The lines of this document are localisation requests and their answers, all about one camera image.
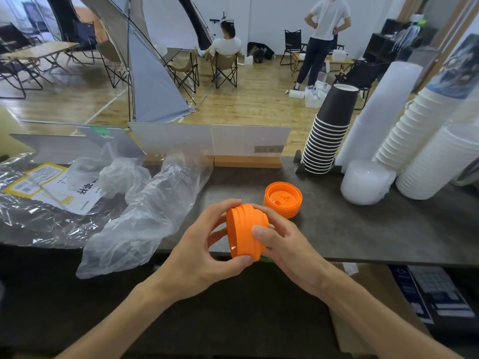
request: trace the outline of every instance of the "seated person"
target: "seated person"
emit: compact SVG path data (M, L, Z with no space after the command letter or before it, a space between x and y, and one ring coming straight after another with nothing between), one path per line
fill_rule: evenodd
M224 17L221 21L221 30L223 38L215 39L206 50L198 50L198 55L206 60L212 60L216 52L221 55L230 56L241 51L242 42L236 36L234 20L230 17Z

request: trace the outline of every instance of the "hand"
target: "hand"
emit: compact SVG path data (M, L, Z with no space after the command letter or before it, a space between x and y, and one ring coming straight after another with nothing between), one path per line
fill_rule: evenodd
M329 263L315 251L296 225L270 208L253 205L268 217L273 229L253 227L253 236L266 248L271 258L295 284L314 296L320 295L320 270Z
M208 247L227 235L226 228L212 233L226 222L227 210L241 205L229 199L207 207L188 228L168 259L144 283L154 292L167 295L170 304L198 295L213 283L240 274L253 263L250 256L238 256L226 262L212 258Z

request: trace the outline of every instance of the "right hand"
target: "right hand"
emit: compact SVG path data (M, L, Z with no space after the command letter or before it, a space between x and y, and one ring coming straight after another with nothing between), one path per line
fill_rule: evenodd
M296 225L274 210L254 205L268 217L270 228L253 227L253 236L266 248L271 258L295 284L314 296L320 295L321 270L329 263L313 248Z

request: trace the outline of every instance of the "black hair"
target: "black hair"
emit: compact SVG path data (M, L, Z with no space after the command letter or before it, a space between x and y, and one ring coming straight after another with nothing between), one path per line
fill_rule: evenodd
M226 30L226 32L228 33L231 39L233 39L236 36L235 24L233 24L232 22L227 22L227 21L222 22L221 28Z

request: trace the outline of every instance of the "white floor line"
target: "white floor line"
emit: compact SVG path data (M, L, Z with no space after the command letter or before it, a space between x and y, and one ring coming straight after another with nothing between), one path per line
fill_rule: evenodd
M91 116L90 118L88 118L86 121L85 121L85 124L88 124L90 123L96 116L98 116L100 113L102 113L106 108L108 108L111 103L115 102L120 96L123 95L123 93L125 93L126 91L128 90L128 88L125 88L123 89L118 95L116 95L110 102L108 102L107 104L105 104L103 107L101 107L95 114L93 114L93 116ZM75 134L77 133L77 130L75 130L70 136L74 136Z

